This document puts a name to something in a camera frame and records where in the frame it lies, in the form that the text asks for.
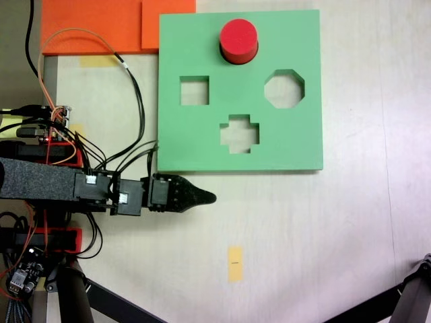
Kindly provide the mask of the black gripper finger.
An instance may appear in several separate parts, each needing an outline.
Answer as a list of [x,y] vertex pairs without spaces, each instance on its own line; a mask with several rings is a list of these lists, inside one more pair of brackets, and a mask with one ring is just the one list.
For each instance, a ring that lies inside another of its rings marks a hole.
[[168,212],[183,213],[199,205],[215,203],[216,200],[214,193],[196,187],[186,178],[178,175],[168,176]]

